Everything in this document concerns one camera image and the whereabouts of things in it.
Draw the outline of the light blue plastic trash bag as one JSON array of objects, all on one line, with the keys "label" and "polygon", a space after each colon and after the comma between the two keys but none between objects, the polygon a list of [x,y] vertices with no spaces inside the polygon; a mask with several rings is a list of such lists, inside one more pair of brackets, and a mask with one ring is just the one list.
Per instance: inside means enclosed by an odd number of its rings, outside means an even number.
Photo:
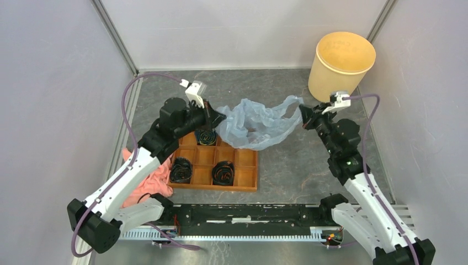
[{"label": "light blue plastic trash bag", "polygon": [[302,122],[299,105],[303,102],[303,98],[291,95],[271,108],[246,98],[233,109],[218,107],[216,110],[226,119],[216,133],[235,149],[267,149],[284,141]]}]

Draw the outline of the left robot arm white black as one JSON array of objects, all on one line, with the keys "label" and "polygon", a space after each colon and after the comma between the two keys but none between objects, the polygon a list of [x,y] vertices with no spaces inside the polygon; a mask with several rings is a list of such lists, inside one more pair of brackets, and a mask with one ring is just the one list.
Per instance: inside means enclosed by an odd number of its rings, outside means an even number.
[{"label": "left robot arm white black", "polygon": [[202,100],[187,103],[181,98],[167,99],[159,111],[159,118],[137,142],[130,157],[98,190],[85,200],[72,200],[67,206],[73,230],[71,248],[76,257],[76,239],[86,242],[91,250],[104,253],[115,245],[120,235],[148,222],[167,225],[173,219],[173,209],[162,195],[123,208],[133,190],[156,170],[179,147],[179,139],[198,129],[215,129],[226,115]]}]

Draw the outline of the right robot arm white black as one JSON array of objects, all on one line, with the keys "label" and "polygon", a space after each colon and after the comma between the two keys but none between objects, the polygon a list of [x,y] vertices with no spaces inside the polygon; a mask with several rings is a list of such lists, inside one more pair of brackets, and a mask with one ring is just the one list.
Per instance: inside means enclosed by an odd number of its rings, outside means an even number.
[{"label": "right robot arm white black", "polygon": [[303,128],[314,130],[329,153],[329,170],[358,202],[357,211],[341,194],[321,200],[319,219],[338,224],[369,254],[373,264],[432,264],[435,246],[421,240],[405,224],[381,189],[358,151],[360,127],[350,119],[335,122],[325,113],[328,103],[299,105]]}]

